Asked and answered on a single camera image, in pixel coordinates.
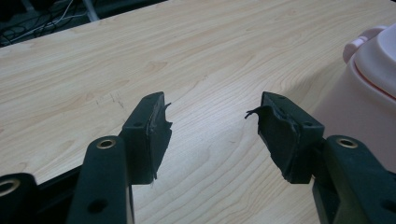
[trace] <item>pink container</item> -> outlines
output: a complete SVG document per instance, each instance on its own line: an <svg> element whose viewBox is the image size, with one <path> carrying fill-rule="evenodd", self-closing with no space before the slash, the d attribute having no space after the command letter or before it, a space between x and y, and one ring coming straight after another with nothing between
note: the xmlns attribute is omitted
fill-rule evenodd
<svg viewBox="0 0 396 224"><path fill-rule="evenodd" d="M361 140L396 173L396 24L375 27L346 45L346 71L313 116L325 136Z"/></svg>

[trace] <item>pink lid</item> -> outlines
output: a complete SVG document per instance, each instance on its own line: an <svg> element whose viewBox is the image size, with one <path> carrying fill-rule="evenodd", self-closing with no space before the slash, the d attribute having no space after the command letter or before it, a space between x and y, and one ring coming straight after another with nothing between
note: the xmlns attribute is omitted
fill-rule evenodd
<svg viewBox="0 0 396 224"><path fill-rule="evenodd" d="M362 44L355 64L368 82L396 99L396 23Z"/></svg>

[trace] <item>wood grain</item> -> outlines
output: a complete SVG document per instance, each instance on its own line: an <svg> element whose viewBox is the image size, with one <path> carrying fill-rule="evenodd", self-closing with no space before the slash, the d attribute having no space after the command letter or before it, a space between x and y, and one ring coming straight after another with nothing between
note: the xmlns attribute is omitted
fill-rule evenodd
<svg viewBox="0 0 396 224"><path fill-rule="evenodd" d="M311 186L289 185L245 112L262 91L312 111L364 29L396 22L390 1L170 0L0 49L0 175L41 183L118 134L164 91L174 122L137 223L318 223Z"/></svg>

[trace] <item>round hole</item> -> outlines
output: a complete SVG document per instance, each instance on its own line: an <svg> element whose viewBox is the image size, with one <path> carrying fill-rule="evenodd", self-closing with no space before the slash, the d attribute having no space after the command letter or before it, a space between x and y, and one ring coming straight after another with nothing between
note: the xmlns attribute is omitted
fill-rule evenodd
<svg viewBox="0 0 396 224"><path fill-rule="evenodd" d="M390 200L385 200L381 203L381 206L392 213L396 213L396 203Z"/></svg>
<svg viewBox="0 0 396 224"><path fill-rule="evenodd" d="M309 122L309 121L306 121L306 122L303 123L303 125L304 125L304 126L311 127L311 126L314 125L314 124L311 123L311 122Z"/></svg>
<svg viewBox="0 0 396 224"><path fill-rule="evenodd" d="M107 207L106 199L96 199L88 205L88 212L92 214L101 213Z"/></svg>
<svg viewBox="0 0 396 224"><path fill-rule="evenodd" d="M8 195L10 192L17 189L21 184L19 179L8 179L0 183L0 197Z"/></svg>
<svg viewBox="0 0 396 224"><path fill-rule="evenodd" d="M114 141L113 139L105 139L100 141L96 146L100 149L106 149L106 148L114 147L114 145L116 145L116 141Z"/></svg>
<svg viewBox="0 0 396 224"><path fill-rule="evenodd" d="M346 139L346 138L338 138L337 139L337 143L338 143L338 145L340 145L342 147L348 147L348 148L356 148L356 147L358 147L357 143L355 143L352 140Z"/></svg>
<svg viewBox="0 0 396 224"><path fill-rule="evenodd" d="M136 123L134 124L135 127L140 127L140 126L142 126L142 125L143 125L143 123L141 123L141 122L136 122Z"/></svg>

